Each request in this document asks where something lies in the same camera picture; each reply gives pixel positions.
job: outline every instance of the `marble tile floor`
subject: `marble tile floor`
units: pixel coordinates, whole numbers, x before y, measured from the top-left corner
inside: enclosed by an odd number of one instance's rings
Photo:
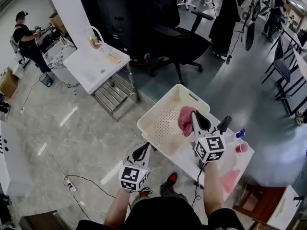
[[[57,210],[60,217],[71,228],[81,219],[86,219],[77,203],[63,185],[65,175],[75,174],[98,183],[108,193],[115,195],[119,186],[117,174],[105,185],[100,181],[125,157],[128,149],[144,142],[136,123],[148,110],[143,103],[136,103],[129,112],[115,122],[104,109],[82,88],[68,89],[54,77],[50,88],[36,83],[39,70],[33,63],[27,66],[24,78],[11,100],[12,109],[8,123],[16,127],[34,187],[26,197],[12,198],[13,219],[18,222],[23,215],[32,215]],[[159,186],[167,176],[176,171],[179,180],[175,190],[183,193],[190,203],[194,198],[195,186],[177,166],[159,152],[152,152],[151,175],[146,182],[153,189],[152,196],[159,194]],[[76,186],[74,196],[85,206],[106,213],[113,198],[100,191],[86,180],[71,177]],[[227,199],[231,207],[241,195],[244,184],[239,183],[235,192]],[[202,201],[197,201],[195,212],[203,223],[207,222]],[[86,210],[90,219],[103,223],[104,216],[99,212]],[[239,214],[248,229],[251,219]]]

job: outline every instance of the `gray pants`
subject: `gray pants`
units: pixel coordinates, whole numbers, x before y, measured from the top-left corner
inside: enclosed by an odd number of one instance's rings
[[[179,197],[179,198],[183,198],[187,203],[189,203],[187,198],[183,194],[176,193],[174,191],[173,186],[169,186],[167,184],[167,182],[165,182],[163,185],[160,186],[160,195],[161,195],[161,197]],[[131,208],[133,208],[136,203],[138,203],[138,202],[140,202],[140,201],[142,201],[144,199],[149,199],[149,196],[137,195],[135,197],[135,199],[133,200],[132,204],[131,204]]]

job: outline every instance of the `basket handle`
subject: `basket handle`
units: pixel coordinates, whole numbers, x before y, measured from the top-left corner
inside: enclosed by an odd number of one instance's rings
[[[198,101],[200,99],[196,94],[192,92],[189,92],[189,96],[191,96],[195,101]]]

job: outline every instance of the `standing woman in black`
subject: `standing woman in black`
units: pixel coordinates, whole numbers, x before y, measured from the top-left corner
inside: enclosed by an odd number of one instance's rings
[[[237,0],[237,2],[240,6],[244,0]],[[236,0],[223,0],[220,14],[214,21],[209,34],[212,52],[222,59],[227,58],[236,22],[240,22]]]

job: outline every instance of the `black office chair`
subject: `black office chair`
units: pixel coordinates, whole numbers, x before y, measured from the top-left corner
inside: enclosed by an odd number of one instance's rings
[[[202,72],[201,64],[194,62],[208,48],[209,42],[195,34],[202,18],[213,20],[213,17],[192,11],[197,15],[192,30],[177,27],[180,23],[177,0],[144,0],[144,13],[149,25],[151,51],[156,56],[165,56],[168,60],[160,61],[160,64],[150,70],[150,75],[155,76],[155,71],[174,63],[181,84],[183,83],[180,64],[193,65]]]
[[[291,80],[291,74],[290,69],[285,65],[283,61],[283,41],[282,36],[279,36],[278,43],[275,51],[275,57],[273,63],[270,65],[270,67],[266,70],[265,73],[267,73],[272,66],[274,66],[274,69],[266,76],[266,78],[262,81],[264,83],[271,75],[272,73],[277,70],[280,75],[287,81],[287,83],[284,85],[284,87],[290,82]]]

